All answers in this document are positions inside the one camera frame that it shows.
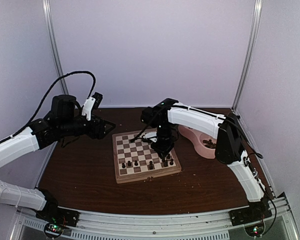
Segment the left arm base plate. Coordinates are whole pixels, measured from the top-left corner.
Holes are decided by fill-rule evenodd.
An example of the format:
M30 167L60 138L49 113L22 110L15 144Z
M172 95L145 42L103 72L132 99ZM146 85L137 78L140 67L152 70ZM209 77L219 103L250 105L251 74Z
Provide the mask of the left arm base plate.
M52 209L34 210L38 219L61 226L76 227L80 213L76 210L54 207Z

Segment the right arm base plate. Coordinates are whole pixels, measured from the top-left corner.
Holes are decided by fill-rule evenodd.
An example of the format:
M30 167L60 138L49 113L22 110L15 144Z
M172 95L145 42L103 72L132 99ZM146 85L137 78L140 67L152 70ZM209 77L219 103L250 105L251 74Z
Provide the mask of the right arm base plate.
M249 206L245 208L239 208L231 210L229 212L232 226L245 225L253 222L258 222L264 218L271 217L272 211L269 208L260 206Z

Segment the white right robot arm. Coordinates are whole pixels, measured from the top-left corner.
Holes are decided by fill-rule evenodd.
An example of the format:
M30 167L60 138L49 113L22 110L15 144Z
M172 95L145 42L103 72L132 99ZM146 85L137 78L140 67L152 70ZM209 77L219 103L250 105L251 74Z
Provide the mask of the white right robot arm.
M249 160L243 145L246 137L235 114L210 113L166 98L154 107L143 109L140 120L147 127L156 129L156 139L150 146L162 160L175 145L172 137L174 125L188 127L216 139L214 155L232 170L240 182L249 204L246 210L248 219L256 221L266 212L270 198Z

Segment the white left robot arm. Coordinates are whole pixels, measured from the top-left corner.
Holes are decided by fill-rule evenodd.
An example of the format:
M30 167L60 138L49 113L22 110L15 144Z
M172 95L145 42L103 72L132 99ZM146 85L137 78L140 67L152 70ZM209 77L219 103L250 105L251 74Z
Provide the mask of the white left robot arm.
M54 96L51 109L44 118L30 121L20 133L0 143L0 168L28 153L63 141L66 137L87 135L91 139L103 139L116 125L93 114L102 99L102 94L96 92L80 106L75 96ZM62 218L57 201L48 192L1 180L0 204L42 211L51 222Z

